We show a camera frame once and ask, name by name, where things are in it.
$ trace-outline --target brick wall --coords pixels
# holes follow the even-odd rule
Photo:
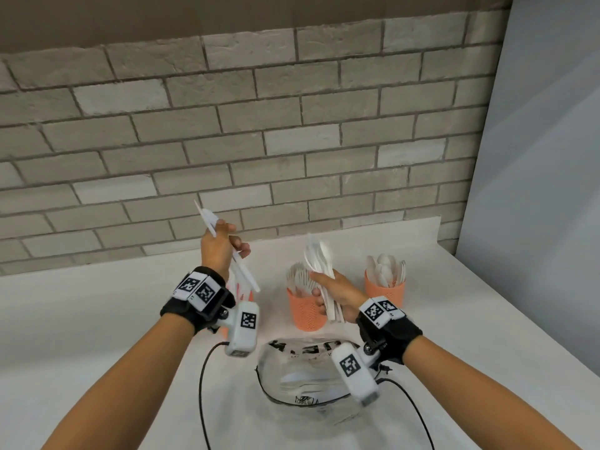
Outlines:
[[[0,272],[442,216],[453,251],[507,11],[4,55]]]

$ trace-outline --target cable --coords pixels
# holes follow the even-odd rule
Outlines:
[[[404,392],[404,394],[406,395],[406,397],[409,399],[410,404],[413,405],[413,408],[415,408],[416,413],[419,415],[419,418],[421,419],[421,423],[423,423],[423,428],[425,429],[425,432],[427,433],[427,438],[429,438],[429,443],[431,444],[431,450],[436,450],[435,446],[433,445],[433,440],[431,439],[431,434],[429,434],[429,430],[427,429],[427,425],[425,424],[425,420],[423,419],[423,417],[421,416],[421,412],[419,412],[419,409],[416,407],[415,401],[412,400],[412,398],[410,397],[409,393],[404,390],[404,387],[402,387],[398,382],[396,382],[395,380],[392,380],[390,378],[381,378],[377,381],[377,384],[380,384],[382,382],[391,382],[393,383],[396,387],[398,387],[402,392]]]
[[[200,408],[200,422],[202,423],[202,432],[204,433],[204,440],[206,441],[207,450],[211,449],[211,444],[208,442],[208,435],[206,434],[206,425],[204,424],[204,413],[202,412],[202,378],[204,378],[204,370],[206,369],[206,363],[210,358],[213,351],[219,346],[229,346],[229,341],[221,341],[218,344],[215,344],[210,351],[208,351],[208,355],[204,359],[204,364],[202,365],[202,370],[200,371],[200,381],[198,383],[198,407]]]

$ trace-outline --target gray wall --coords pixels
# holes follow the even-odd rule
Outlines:
[[[457,250],[596,374],[598,18],[600,0],[514,0]]]

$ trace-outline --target person's left arm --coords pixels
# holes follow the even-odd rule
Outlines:
[[[217,236],[202,238],[202,265],[227,281],[232,245],[250,247],[233,224],[219,221]],[[150,429],[195,333],[186,318],[164,314],[72,407],[42,450],[134,450]]]

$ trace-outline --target brick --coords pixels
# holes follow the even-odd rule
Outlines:
[[[245,242],[253,242],[257,240],[270,240],[277,238],[277,229],[269,227],[264,229],[244,230],[239,234]]]
[[[341,218],[373,211],[373,195],[334,197],[311,200],[308,203],[310,220]]]
[[[292,226],[281,226],[277,230],[280,237],[291,235],[304,235],[307,233],[322,233],[340,229],[340,220],[332,219],[330,221],[305,222],[304,224],[294,224]]]
[[[441,216],[442,222],[457,221],[464,216],[466,203],[448,203],[430,207],[412,208],[406,211],[405,219],[420,219]]]
[[[42,215],[20,215],[0,218],[0,239],[53,232]]]
[[[342,144],[349,146],[409,139],[412,138],[414,121],[415,116],[408,115],[342,123]]]
[[[197,36],[109,44],[106,51],[118,78],[206,70],[202,44]]]
[[[459,80],[454,105],[489,104],[493,77]]]
[[[140,247],[134,247],[84,252],[82,254],[75,254],[73,260],[77,265],[89,265],[92,263],[112,262],[114,260],[124,260],[142,256],[144,256],[142,249]]]
[[[375,195],[375,211],[384,212],[409,207],[421,207],[436,203],[437,186],[398,189],[378,192]]]
[[[477,156],[481,134],[459,135],[448,139],[446,159],[472,158]]]
[[[416,120],[415,137],[481,131],[484,128],[486,114],[487,107],[422,113]]]
[[[469,16],[466,44],[492,43],[501,41],[506,32],[510,11],[472,12]]]
[[[5,263],[2,265],[2,269],[7,275],[16,275],[19,273],[71,267],[73,265],[74,263],[70,256],[63,256],[52,257],[49,259],[32,259],[23,260],[21,262]]]
[[[420,53],[343,60],[341,86],[353,88],[416,82],[420,68]]]
[[[192,249],[200,249],[200,240],[194,239],[157,243],[155,245],[146,245],[143,247],[143,249],[148,256],[154,256],[155,254],[176,253],[178,251],[191,251]]]
[[[33,126],[0,129],[0,158],[20,158],[50,153],[50,147]]]
[[[0,62],[0,92],[16,90],[17,85],[13,82],[13,78],[8,73],[8,69],[3,62]]]
[[[0,162],[0,188],[23,186],[23,181],[10,162]]]
[[[444,138],[381,145],[377,155],[377,166],[393,167],[439,161],[443,157],[445,147]]]
[[[109,172],[115,174],[187,166],[179,142],[103,151],[102,158]]]
[[[381,90],[381,114],[420,112],[450,107],[454,82],[422,83]]]
[[[303,223],[308,221],[308,207],[306,202],[296,202],[249,208],[242,210],[242,221],[244,229]]]
[[[272,183],[273,202],[295,202],[298,200],[314,200],[340,195],[340,178],[319,177],[304,180]]]
[[[20,213],[78,205],[68,185],[0,191],[0,214]]]
[[[187,193],[231,186],[227,164],[157,172],[154,174],[154,180],[160,194]]]
[[[378,99],[376,89],[304,96],[302,116],[304,123],[373,117],[377,115]]]
[[[437,233],[437,239],[448,240],[458,238],[462,225],[462,221],[445,222],[444,224],[441,224],[440,230]]]
[[[132,117],[142,142],[221,133],[214,107],[139,113]]]
[[[271,205],[269,185],[201,192],[202,206],[213,212]]]
[[[265,146],[259,132],[186,140],[184,145],[191,164],[220,163],[265,156]]]
[[[118,248],[173,239],[169,221],[138,222],[126,226],[113,226],[96,231],[106,248]]]
[[[235,224],[237,230],[242,229],[242,219],[239,216],[239,211],[218,212],[217,216],[229,224]],[[175,238],[202,237],[206,232],[206,225],[199,215],[171,219],[170,223],[175,233]]]
[[[343,194],[357,194],[405,187],[408,173],[408,168],[394,168],[343,175],[341,191]]]
[[[118,203],[77,207],[46,214],[57,231],[84,230],[102,226],[116,226],[129,222]]]
[[[44,132],[55,151],[136,143],[136,133],[127,116],[74,120],[44,125]]]
[[[73,188],[75,188],[75,192],[83,204],[114,202],[116,200],[157,195],[150,175],[131,175],[74,183]]]
[[[345,229],[358,226],[370,226],[371,224],[393,223],[404,219],[404,211],[375,213],[373,215],[355,216],[352,218],[343,218],[341,226]]]
[[[456,254],[456,248],[458,246],[458,240],[442,240],[437,243],[442,248],[446,249],[447,252],[454,255]]]
[[[195,194],[181,194],[154,199],[131,200],[125,202],[125,209],[131,220],[154,221],[156,219],[177,218],[180,216],[197,215],[198,209],[194,204],[198,197]]]
[[[383,51],[461,45],[466,20],[466,12],[387,19]]]
[[[16,240],[4,240],[0,242],[0,262],[10,260],[21,260],[29,258],[23,245]]]
[[[114,79],[101,48],[65,47],[7,56],[22,88],[105,82]]]
[[[102,249],[91,230],[56,233],[26,238],[23,243],[34,257],[57,256],[59,254],[82,253]]]
[[[297,44],[301,60],[378,53],[381,45],[381,21],[365,20],[299,28]]]
[[[463,202],[469,197],[471,182],[448,183],[440,185],[439,203]]]
[[[425,52],[421,79],[493,74],[500,56],[499,45]]]
[[[375,147],[306,155],[307,176],[354,172],[375,167]]]
[[[252,71],[186,75],[167,79],[173,106],[255,99]]]
[[[86,115],[138,112],[169,106],[167,92],[158,79],[105,83],[73,90]]]
[[[438,162],[412,166],[410,168],[410,186],[428,185],[429,183],[453,182],[468,180],[473,176],[475,160]]]
[[[300,101],[297,97],[220,105],[219,113],[225,133],[301,124]]]
[[[338,88],[336,62],[306,63],[255,69],[261,98],[297,95]]]
[[[236,185],[302,178],[304,157],[299,155],[235,162],[231,165],[231,172]]]
[[[211,69],[288,63],[296,58],[292,29],[224,33],[203,39]]]
[[[0,125],[79,117],[66,88],[0,95]]]
[[[340,127],[321,125],[268,131],[265,133],[265,144],[267,155],[339,148]]]
[[[72,153],[17,162],[27,183],[50,183],[106,175],[98,152]]]

